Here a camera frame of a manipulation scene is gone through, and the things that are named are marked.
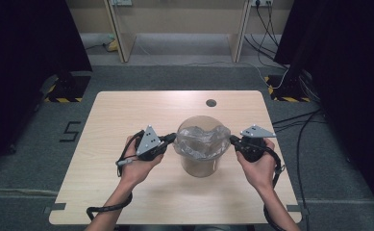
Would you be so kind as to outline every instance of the gray carpet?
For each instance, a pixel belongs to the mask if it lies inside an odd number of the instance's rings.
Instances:
[[[282,74],[277,68],[261,68],[262,76]],[[82,131],[96,94],[102,90],[260,90],[272,121],[312,112],[312,103],[288,103],[270,99],[253,67],[94,66],[81,103],[42,103],[17,142],[17,152],[0,157],[0,230],[83,230],[84,226],[54,226],[44,212],[52,206],[75,142],[63,133],[69,121]],[[43,86],[47,92],[55,81]],[[326,122],[324,115],[314,121]],[[278,140],[289,176],[301,202],[296,172],[296,143],[301,126],[279,132]],[[302,136],[300,167],[310,210],[311,230],[374,230],[374,197],[327,123],[309,124]],[[21,189],[23,192],[4,192]],[[305,230],[305,222],[300,222]],[[271,230],[256,225],[257,230]]]

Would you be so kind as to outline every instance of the transparent plastic container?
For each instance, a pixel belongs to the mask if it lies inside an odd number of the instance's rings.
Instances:
[[[217,119],[198,115],[185,120],[174,141],[184,170],[195,177],[207,177],[217,171],[220,157],[230,146],[231,131]]]

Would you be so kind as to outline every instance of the hazard tape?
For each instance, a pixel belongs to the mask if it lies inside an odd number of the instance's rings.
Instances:
[[[53,102],[53,103],[78,103],[82,101],[82,97],[61,97],[61,95],[58,95],[58,97],[52,96],[53,91],[55,90],[55,87],[57,85],[58,79],[55,81],[55,83],[51,86],[48,93],[45,96],[44,102]]]
[[[79,103],[82,101],[82,98],[51,98],[46,97],[44,99],[45,102],[53,102],[53,103]]]
[[[269,85],[268,77],[264,78],[265,82],[267,85]],[[310,99],[308,97],[277,97],[276,94],[274,93],[274,89],[268,88],[268,93],[270,94],[270,97],[272,100],[275,101],[286,101],[286,102],[292,102],[292,103],[297,103],[297,102],[310,102]]]

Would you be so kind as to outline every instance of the handheld controller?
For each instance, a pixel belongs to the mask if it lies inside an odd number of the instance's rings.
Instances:
[[[137,156],[137,158],[141,161],[153,161],[158,155],[161,155],[166,151],[168,145],[173,143],[176,137],[177,135],[175,133],[168,134],[164,137],[158,137],[153,127],[148,125],[145,131],[141,130],[133,135],[126,147],[124,147],[120,158],[115,162],[117,165],[117,175],[121,175],[124,165],[127,165],[133,161],[131,158],[124,157],[130,143],[133,140],[136,140],[136,155],[134,156]]]
[[[158,155],[163,154],[176,137],[175,133],[158,137],[153,127],[148,125],[142,138],[136,140],[136,155],[142,161],[152,161]]]
[[[268,132],[256,124],[240,134],[243,136],[242,139],[234,135],[230,137],[231,144],[235,147],[235,151],[239,151],[244,159],[251,163],[258,161],[266,149],[263,138],[276,137],[276,134]]]

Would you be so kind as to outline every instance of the controller strap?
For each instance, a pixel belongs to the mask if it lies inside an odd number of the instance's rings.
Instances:
[[[129,197],[127,197],[127,199],[123,203],[112,205],[112,206],[105,206],[105,207],[88,207],[86,210],[86,213],[88,217],[90,218],[90,220],[93,220],[94,219],[93,213],[103,213],[103,212],[122,209],[126,207],[127,205],[129,205],[130,202],[132,202],[132,199],[133,199],[133,193],[130,192]]]
[[[124,155],[126,154],[127,149],[129,149],[129,146],[130,146],[130,144],[132,143],[132,141],[135,140],[136,138],[141,138],[143,135],[144,135],[144,130],[141,130],[141,131],[135,133],[135,134],[130,138],[130,140],[127,142],[126,146],[125,146],[124,149],[123,149],[123,152],[121,153],[120,158],[115,162],[115,164],[117,165],[117,176],[118,176],[118,177],[121,176],[121,173],[122,173],[122,171],[123,171],[123,166],[119,165],[118,163],[121,162],[121,161],[124,161],[124,160],[126,159],[126,157],[124,157]]]
[[[280,174],[285,170],[286,166],[282,166],[282,160],[280,160],[279,156],[273,149],[269,147],[260,147],[260,149],[263,149],[265,152],[270,154],[274,158],[274,161],[276,162],[276,166],[274,168],[274,177],[273,177],[273,189],[274,189],[274,187],[277,184],[277,181],[279,180]],[[283,229],[282,227],[280,227],[273,221],[273,219],[268,214],[268,211],[265,208],[265,205],[263,207],[263,212],[264,212],[265,219],[270,224],[270,226],[274,228],[274,230],[285,231],[285,229]]]

